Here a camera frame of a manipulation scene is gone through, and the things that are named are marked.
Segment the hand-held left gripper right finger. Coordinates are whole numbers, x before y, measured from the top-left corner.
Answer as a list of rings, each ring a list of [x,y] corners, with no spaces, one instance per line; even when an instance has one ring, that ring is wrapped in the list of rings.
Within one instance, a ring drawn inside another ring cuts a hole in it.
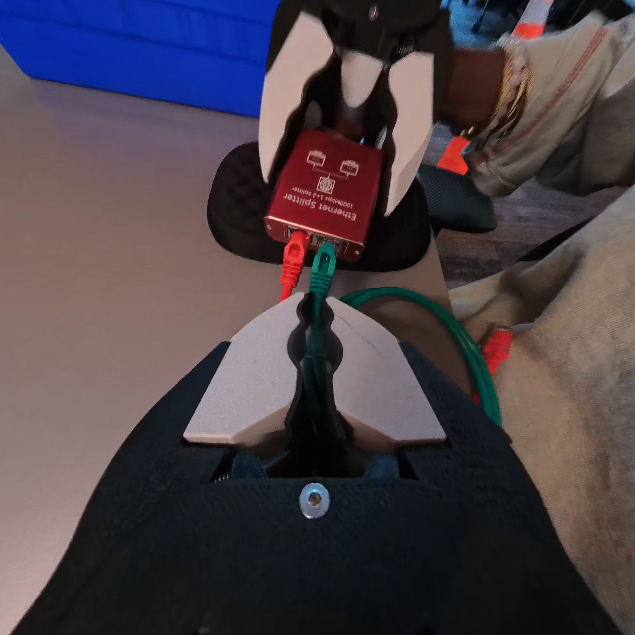
[[[333,399],[353,443],[367,451],[442,444],[446,434],[400,343],[375,320],[329,297],[330,329],[342,346]]]

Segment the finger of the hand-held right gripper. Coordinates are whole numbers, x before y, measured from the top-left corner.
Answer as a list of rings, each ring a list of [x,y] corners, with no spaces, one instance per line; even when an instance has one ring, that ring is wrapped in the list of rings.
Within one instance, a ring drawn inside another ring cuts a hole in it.
[[[265,183],[272,179],[288,122],[302,104],[306,85],[327,66],[333,51],[333,42],[322,21],[307,12],[299,12],[264,79],[259,159]]]
[[[432,135],[434,55],[412,52],[393,64],[388,87],[396,107],[391,129],[394,158],[385,216],[401,202],[414,181]]]

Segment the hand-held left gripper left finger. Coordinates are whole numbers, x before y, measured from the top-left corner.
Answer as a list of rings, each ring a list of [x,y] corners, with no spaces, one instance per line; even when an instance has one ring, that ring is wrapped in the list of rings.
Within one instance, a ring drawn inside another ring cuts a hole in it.
[[[203,445],[263,445],[285,437],[297,390],[288,343],[303,292],[261,313],[231,339],[183,438]]]

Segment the red ethernet splitter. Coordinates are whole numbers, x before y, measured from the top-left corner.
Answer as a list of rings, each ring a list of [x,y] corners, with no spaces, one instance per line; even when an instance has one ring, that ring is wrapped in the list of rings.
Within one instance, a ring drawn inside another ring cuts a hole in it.
[[[297,231],[309,249],[334,245],[357,262],[366,246],[380,189],[384,153],[325,131],[304,129],[277,179],[264,218],[266,234],[287,243]]]

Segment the blue plastic bin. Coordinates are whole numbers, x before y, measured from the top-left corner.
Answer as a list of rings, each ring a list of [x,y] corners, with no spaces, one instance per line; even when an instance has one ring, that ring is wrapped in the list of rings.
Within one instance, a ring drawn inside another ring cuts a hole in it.
[[[29,77],[257,117],[278,1],[2,1]]]

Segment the person's right forearm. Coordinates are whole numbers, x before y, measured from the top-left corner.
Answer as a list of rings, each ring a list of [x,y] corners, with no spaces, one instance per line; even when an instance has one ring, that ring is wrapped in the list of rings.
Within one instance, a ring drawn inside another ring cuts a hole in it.
[[[634,14],[598,12],[573,27],[496,45],[531,70],[522,115],[512,128],[476,137],[465,160],[491,198],[535,178],[586,195],[634,184]]]

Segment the grey desk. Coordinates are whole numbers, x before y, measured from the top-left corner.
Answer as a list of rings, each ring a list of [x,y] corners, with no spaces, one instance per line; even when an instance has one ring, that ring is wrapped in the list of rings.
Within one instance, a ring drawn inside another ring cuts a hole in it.
[[[258,121],[25,75],[1,51],[1,633],[55,571],[112,457],[279,266],[211,236]]]

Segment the person's right hand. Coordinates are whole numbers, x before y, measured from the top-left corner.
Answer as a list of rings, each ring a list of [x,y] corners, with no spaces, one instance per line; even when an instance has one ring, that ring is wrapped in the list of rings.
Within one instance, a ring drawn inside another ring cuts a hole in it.
[[[461,132],[484,130],[495,110],[503,82],[504,50],[452,51],[451,72],[440,122]]]

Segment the black mesh office chair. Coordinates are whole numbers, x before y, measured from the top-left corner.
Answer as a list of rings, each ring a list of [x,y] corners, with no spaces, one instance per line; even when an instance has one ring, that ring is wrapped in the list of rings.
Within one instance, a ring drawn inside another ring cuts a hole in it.
[[[433,234],[442,230],[484,234],[498,225],[492,200],[472,179],[433,165],[421,164],[417,179],[427,203]]]

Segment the black quilted wrist pad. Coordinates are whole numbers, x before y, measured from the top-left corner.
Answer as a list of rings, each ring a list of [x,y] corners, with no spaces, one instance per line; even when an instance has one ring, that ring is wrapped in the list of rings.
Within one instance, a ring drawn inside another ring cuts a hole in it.
[[[214,177],[207,207],[211,234],[223,249],[248,260],[282,264],[284,245],[271,239],[264,225],[273,191],[263,181],[256,141],[241,144],[226,155]],[[425,257],[431,237],[424,189],[414,180],[390,216],[372,221],[360,259],[338,260],[338,269],[403,271]]]

